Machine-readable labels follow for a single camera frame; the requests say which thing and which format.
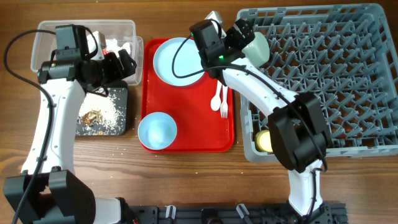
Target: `wood surface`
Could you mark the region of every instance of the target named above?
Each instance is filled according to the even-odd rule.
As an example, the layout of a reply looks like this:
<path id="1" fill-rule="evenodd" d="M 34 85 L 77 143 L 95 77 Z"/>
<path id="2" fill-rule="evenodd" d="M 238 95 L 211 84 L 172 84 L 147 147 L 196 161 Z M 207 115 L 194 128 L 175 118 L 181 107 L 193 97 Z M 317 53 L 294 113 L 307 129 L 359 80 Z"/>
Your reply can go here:
<path id="1" fill-rule="evenodd" d="M 185 37 L 188 28 L 211 10 L 218 10 L 225 27 L 240 9 L 369 1 L 130 1 L 70 3 L 36 0 L 45 4 L 0 6 L 0 52 L 17 34 L 37 28 L 44 20 L 132 19 L 137 34 L 148 42 L 160 37 Z M 379 1 L 397 45 L 398 2 Z M 16 42 L 9 65 L 36 80 L 30 70 L 34 35 Z M 0 188 L 6 177 L 19 175 L 34 137 L 39 113 L 39 91 L 16 80 L 0 65 Z M 137 138 L 141 86 L 129 89 L 136 118 L 125 136 L 76 138 L 76 175 L 97 197 L 124 197 L 130 205 L 236 205 L 283 203 L 289 196 L 287 171 L 278 163 L 254 164 L 243 153 L 239 94 L 235 93 L 236 142 L 222 154 L 149 154 Z M 398 157 L 329 158 L 322 174 L 325 200 L 347 204 L 350 223 L 398 223 Z M 14 211 L 0 196 L 0 223 L 10 223 Z"/>

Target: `light blue plate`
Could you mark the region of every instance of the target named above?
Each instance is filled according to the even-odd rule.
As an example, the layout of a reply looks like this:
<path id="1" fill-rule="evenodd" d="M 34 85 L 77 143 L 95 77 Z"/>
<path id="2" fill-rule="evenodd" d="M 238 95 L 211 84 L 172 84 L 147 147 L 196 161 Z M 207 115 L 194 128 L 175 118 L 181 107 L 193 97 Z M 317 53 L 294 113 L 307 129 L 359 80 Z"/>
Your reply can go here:
<path id="1" fill-rule="evenodd" d="M 148 149 L 165 149 L 173 143 L 176 136 L 177 125 L 166 113 L 148 114 L 138 126 L 138 138 Z"/>
<path id="2" fill-rule="evenodd" d="M 157 76 L 173 86 L 186 86 L 195 83 L 203 76 L 204 72 L 187 78 L 175 78 L 172 73 L 172 61 L 175 52 L 185 40 L 177 37 L 164 42 L 154 56 L 154 68 Z M 193 40 L 187 40 L 175 58 L 174 71 L 176 75 L 188 75 L 202 70 L 199 51 Z"/>

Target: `transparent container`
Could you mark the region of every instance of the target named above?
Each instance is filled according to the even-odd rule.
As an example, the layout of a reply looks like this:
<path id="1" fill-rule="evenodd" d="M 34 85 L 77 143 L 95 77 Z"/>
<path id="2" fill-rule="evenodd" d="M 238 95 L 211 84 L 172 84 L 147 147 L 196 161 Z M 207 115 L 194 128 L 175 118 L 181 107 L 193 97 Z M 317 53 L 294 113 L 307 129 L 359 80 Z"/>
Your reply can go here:
<path id="1" fill-rule="evenodd" d="M 144 62 L 144 41 L 136 36 L 136 25 L 132 20 L 68 20 L 68 21 L 42 21 L 38 29 L 55 31 L 55 27 L 61 25 L 83 25 L 92 32 L 99 31 L 105 35 L 105 39 L 116 39 L 118 45 L 129 42 L 131 46 L 131 58 L 137 62 L 137 69 L 134 75 L 127 77 L 124 81 L 128 85 L 138 85 L 142 78 L 142 65 Z M 56 38 L 51 34 L 36 33 L 33 44 L 30 69 L 37 72 L 44 61 L 50 60 L 52 50 L 57 48 Z"/>

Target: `red tray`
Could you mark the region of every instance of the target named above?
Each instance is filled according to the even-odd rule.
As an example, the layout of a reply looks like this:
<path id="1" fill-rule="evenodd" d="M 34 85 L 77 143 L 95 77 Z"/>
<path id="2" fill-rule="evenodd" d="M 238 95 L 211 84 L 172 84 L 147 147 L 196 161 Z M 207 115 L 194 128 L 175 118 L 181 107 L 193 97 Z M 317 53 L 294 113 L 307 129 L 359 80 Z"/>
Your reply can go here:
<path id="1" fill-rule="evenodd" d="M 232 90 L 228 90 L 228 119 L 223 119 L 220 111 L 210 108 L 217 80 L 207 73 L 189 86 L 176 87 L 163 82 L 155 73 L 153 61 L 156 50 L 166 40 L 154 39 L 145 46 L 141 119 L 153 112 L 167 113 L 177 124 L 177 137 L 163 150 L 143 148 L 154 153 L 227 151 L 235 139 Z"/>

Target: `white fork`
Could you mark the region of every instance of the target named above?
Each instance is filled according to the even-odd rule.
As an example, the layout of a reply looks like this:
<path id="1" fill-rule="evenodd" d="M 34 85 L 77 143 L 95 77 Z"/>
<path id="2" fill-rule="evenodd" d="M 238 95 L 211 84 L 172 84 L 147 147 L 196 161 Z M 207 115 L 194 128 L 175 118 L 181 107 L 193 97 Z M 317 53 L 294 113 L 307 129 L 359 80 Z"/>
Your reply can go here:
<path id="1" fill-rule="evenodd" d="M 220 113 L 222 118 L 228 117 L 228 104 L 226 102 L 227 95 L 228 95 L 228 86 L 223 85 L 223 102 L 220 106 Z"/>

